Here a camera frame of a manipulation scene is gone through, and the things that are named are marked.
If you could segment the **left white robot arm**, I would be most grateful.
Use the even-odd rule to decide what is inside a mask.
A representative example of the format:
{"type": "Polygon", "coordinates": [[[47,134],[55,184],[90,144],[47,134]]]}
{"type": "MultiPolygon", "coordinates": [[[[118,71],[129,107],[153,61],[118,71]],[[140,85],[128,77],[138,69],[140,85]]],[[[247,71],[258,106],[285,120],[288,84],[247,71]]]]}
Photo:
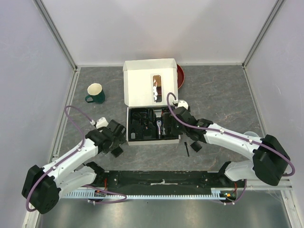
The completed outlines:
{"type": "Polygon", "coordinates": [[[121,145],[126,142],[126,128],[105,118],[98,120],[96,128],[89,131],[82,141],[55,161],[39,167],[32,166],[26,175],[22,196],[26,198],[29,212],[40,214],[51,211],[66,194],[92,184],[99,187],[104,182],[105,171],[95,162],[87,160],[98,154],[111,153],[118,157],[121,145]]]}

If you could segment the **black silver hair clipper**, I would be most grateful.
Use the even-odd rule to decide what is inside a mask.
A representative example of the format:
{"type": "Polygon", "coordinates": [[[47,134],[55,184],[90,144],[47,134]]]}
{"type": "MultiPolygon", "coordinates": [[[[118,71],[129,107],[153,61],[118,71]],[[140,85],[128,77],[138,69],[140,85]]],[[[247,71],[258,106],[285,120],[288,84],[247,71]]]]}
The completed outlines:
{"type": "Polygon", "coordinates": [[[157,128],[158,128],[158,137],[160,139],[161,136],[162,136],[163,111],[161,109],[158,109],[158,110],[154,111],[154,114],[155,114],[156,125],[157,125],[157,128]]]}

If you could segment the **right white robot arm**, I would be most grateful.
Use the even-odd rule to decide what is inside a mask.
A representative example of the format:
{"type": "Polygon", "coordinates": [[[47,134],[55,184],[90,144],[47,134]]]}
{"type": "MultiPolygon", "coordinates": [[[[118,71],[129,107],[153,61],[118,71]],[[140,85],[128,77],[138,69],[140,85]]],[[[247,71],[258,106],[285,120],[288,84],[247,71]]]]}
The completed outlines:
{"type": "Polygon", "coordinates": [[[237,133],[210,120],[197,120],[185,107],[169,107],[169,111],[177,134],[185,134],[195,142],[224,147],[247,158],[246,161],[224,163],[217,176],[223,187],[241,179],[259,179],[276,186],[282,177],[295,173],[290,157],[279,141],[269,134],[260,138],[237,133]]]}

